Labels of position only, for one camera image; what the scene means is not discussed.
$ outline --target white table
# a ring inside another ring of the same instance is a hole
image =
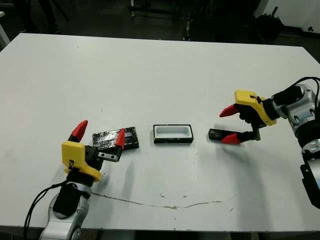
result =
[[[3,11],[0,11],[0,18],[2,16],[4,16],[5,13]],[[2,47],[6,47],[8,44],[10,43],[10,40],[5,32],[5,30],[3,29],[3,27],[0,24],[0,44],[2,45]]]
[[[135,126],[140,148],[105,162],[84,228],[192,231],[320,230],[300,147],[280,119],[261,141],[223,145],[209,128],[236,89],[270,97],[320,76],[302,47],[20,34],[0,52],[0,226],[23,226],[34,197],[66,177],[61,143],[82,120],[92,133]],[[191,124],[190,145],[153,143],[153,124]],[[44,227],[52,190],[35,208]]]

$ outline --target wire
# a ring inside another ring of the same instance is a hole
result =
[[[50,190],[50,189],[55,189],[55,188],[58,188],[58,187],[61,187],[62,185],[66,184],[68,182],[68,180],[65,180],[63,182],[60,182],[58,184],[53,184],[52,186],[50,187],[47,187],[46,189],[42,190],[33,200],[30,208],[29,208],[29,211],[25,217],[25,221],[24,221],[24,226],[23,226],[23,240],[27,240],[27,235],[28,235],[28,230],[29,230],[29,225],[30,225],[30,220],[31,220],[31,215],[32,215],[32,212],[35,208],[35,206],[37,205],[37,203],[47,194],[47,192]]]

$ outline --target crack on table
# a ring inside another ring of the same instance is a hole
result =
[[[98,193],[94,193],[94,192],[92,194],[99,196],[99,197],[104,197],[106,199],[118,200],[118,201],[129,203],[129,204],[136,204],[136,205],[142,205],[142,206],[153,207],[153,208],[172,209],[172,210],[188,209],[188,208],[191,208],[194,206],[204,205],[204,204],[222,203],[222,201],[206,201],[206,202],[198,202],[198,203],[191,204],[188,206],[160,206],[160,205],[153,205],[153,204],[145,204],[145,203],[141,203],[141,202],[137,202],[137,201],[129,201],[129,200],[125,200],[125,199],[121,199],[121,198],[117,198],[117,197],[112,197],[112,196],[107,196],[107,195],[102,195],[102,194],[98,194]]]

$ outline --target metal robot arm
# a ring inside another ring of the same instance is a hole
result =
[[[103,161],[118,162],[125,145],[125,129],[118,134],[113,154],[79,143],[88,121],[83,121],[62,144],[62,162],[67,181],[51,201],[48,223],[40,240],[80,240],[81,226],[89,210],[91,186],[101,178]]]
[[[265,99],[254,92],[237,90],[235,104],[225,108],[220,117],[240,113],[240,118],[251,124],[252,131],[234,132],[210,129],[209,138],[225,144],[240,144],[249,140],[260,140],[259,129],[276,124],[278,118],[288,119],[297,138],[304,164],[300,169],[303,185],[311,203],[320,209],[320,114],[318,92],[315,94],[305,84],[294,84],[286,90]]]

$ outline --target small box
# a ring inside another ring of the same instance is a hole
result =
[[[92,144],[97,147],[102,153],[112,154],[115,150],[116,140],[121,129],[104,131],[92,134]],[[125,128],[124,134],[124,149],[137,149],[139,148],[138,136],[136,128]]]
[[[192,143],[194,134],[191,125],[186,124],[164,124],[153,125],[153,143],[155,144],[175,144]]]

